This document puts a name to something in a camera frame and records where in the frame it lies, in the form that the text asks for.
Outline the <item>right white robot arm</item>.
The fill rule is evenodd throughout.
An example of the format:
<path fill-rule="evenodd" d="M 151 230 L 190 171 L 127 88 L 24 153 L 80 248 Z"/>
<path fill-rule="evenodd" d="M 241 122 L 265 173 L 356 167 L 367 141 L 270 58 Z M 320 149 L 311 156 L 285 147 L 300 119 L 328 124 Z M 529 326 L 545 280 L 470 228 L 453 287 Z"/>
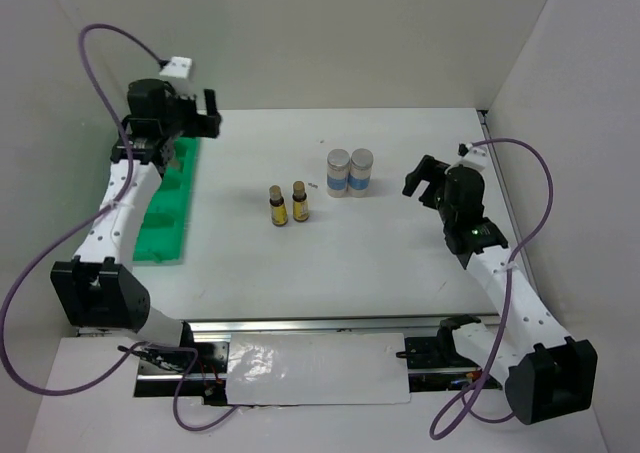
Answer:
<path fill-rule="evenodd" d="M 424 156 L 405 177 L 403 195 L 420 183 L 419 200 L 437 211 L 445 244 L 487 293 L 505 320 L 499 347 L 494 334 L 472 315 L 441 321 L 434 356 L 448 365 L 494 361 L 489 371 L 506 394 L 515 417 L 530 425 L 586 410 L 595 384 L 597 353 L 587 340 L 575 340 L 543 304 L 511 258 L 500 229 L 484 214 L 487 164 L 485 152 L 474 149 L 454 165 Z"/>

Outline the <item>small yellow bottle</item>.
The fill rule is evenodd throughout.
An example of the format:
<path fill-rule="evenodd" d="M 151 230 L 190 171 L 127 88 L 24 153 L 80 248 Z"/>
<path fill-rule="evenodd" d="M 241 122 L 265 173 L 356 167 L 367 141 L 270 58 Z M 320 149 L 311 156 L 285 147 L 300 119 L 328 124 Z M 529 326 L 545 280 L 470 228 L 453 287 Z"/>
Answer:
<path fill-rule="evenodd" d="M 293 218 L 297 222 L 305 222 L 309 219 L 309 207 L 305 184 L 302 181 L 293 183 Z"/>
<path fill-rule="evenodd" d="M 288 222 L 288 214 L 281 188 L 272 185 L 269 188 L 269 204 L 271 221 L 275 226 L 284 226 Z"/>

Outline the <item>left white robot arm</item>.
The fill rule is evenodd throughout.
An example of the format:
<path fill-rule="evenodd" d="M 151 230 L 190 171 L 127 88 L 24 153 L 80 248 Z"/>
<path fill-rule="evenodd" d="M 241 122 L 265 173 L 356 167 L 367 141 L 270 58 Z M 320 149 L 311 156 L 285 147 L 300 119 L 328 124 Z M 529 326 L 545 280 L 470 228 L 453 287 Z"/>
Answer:
<path fill-rule="evenodd" d="M 127 91 L 129 113 L 116 120 L 120 137 L 110 156 L 110 177 L 96 219 L 69 261 L 54 263 L 50 279 L 74 327 L 118 330 L 163 345 L 161 358 L 176 372 L 196 363 L 191 328 L 154 308 L 134 276 L 135 245 L 180 137 L 216 138 L 222 117 L 216 93 L 204 92 L 205 112 L 193 96 L 163 79 L 141 79 Z"/>

